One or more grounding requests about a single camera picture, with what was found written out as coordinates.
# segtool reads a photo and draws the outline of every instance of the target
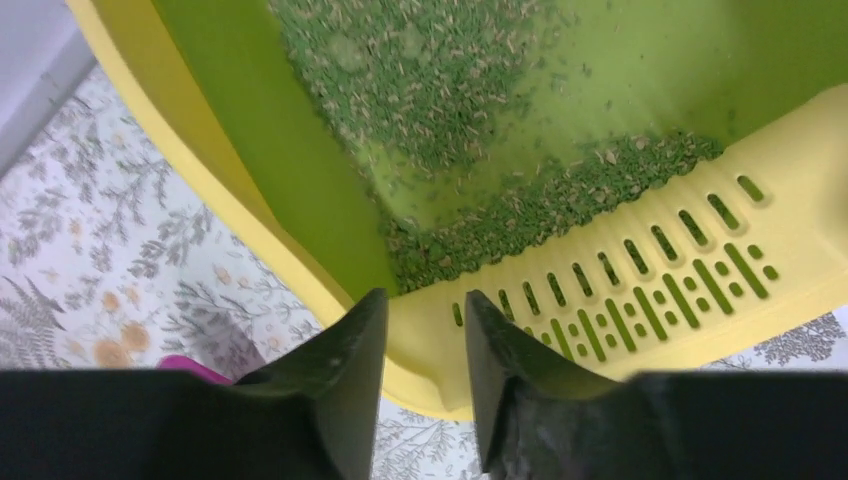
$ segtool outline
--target leaf pattern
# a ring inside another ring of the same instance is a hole
[[[319,331],[201,202],[100,68],[0,179],[0,368],[152,366],[181,353],[237,378]],[[709,369],[845,368],[846,312]],[[472,425],[387,400],[375,480],[481,480]]]

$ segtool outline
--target green litter box tray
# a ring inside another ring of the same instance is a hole
[[[568,95],[539,94],[486,168],[535,168],[530,144],[540,136],[566,158],[578,141],[672,129],[730,145],[848,81],[845,2],[560,3],[582,19],[562,32]],[[320,322],[340,318],[374,287],[397,295],[377,208],[295,78],[266,1],[69,5],[152,141]],[[533,121],[542,116],[557,120]],[[444,197],[440,208],[467,201]],[[391,208],[412,215],[404,210],[408,203]],[[437,339],[426,338],[427,323],[407,321],[393,308],[384,393],[420,413],[469,418],[467,379],[444,387],[446,377],[462,377],[464,351],[439,351]],[[427,321],[461,324],[450,313]],[[412,331],[426,338],[417,348]],[[432,367],[434,356],[456,358],[456,371]]]

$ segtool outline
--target litter box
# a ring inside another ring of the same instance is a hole
[[[575,41],[594,69],[575,101],[615,95],[620,108],[578,110],[564,131],[680,126],[731,146],[563,237],[405,295],[264,1],[68,3],[151,140],[320,322],[394,289],[383,389],[405,408],[471,417],[462,305],[474,289],[616,379],[698,367],[846,299],[843,2],[607,2],[636,12],[616,20],[602,2],[569,2],[596,26]]]

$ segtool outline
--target orange flower print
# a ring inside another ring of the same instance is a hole
[[[94,361],[103,368],[128,368],[132,365],[130,354],[123,345],[108,338],[94,344]]]
[[[112,134],[112,145],[116,146],[117,148],[124,148],[126,142],[124,142],[123,135],[118,132]]]
[[[128,323],[121,328],[121,344],[131,352],[143,352],[150,348],[150,333],[138,322]]]
[[[280,337],[268,337],[268,340],[260,343],[263,345],[265,355],[273,355],[275,353],[282,352],[283,341],[280,340]]]
[[[138,308],[141,296],[138,294],[138,290],[136,290],[134,285],[124,289],[124,296],[127,297],[127,300],[129,300],[135,308]]]
[[[65,348],[71,355],[85,360],[85,347],[83,347],[78,341],[69,339],[65,344]]]
[[[215,276],[218,277],[218,281],[224,285],[229,285],[233,281],[233,279],[230,278],[230,272],[228,272],[226,268],[218,265],[215,265]]]
[[[115,313],[121,308],[121,302],[118,300],[118,296],[112,292],[106,292],[103,294],[103,309],[109,313]]]
[[[56,283],[56,280],[59,280],[59,272],[55,269],[50,270],[41,270],[41,273],[44,274],[44,277],[47,278],[47,281],[50,283]]]
[[[71,220],[70,231],[74,238],[79,238],[82,235],[82,225],[76,218]]]

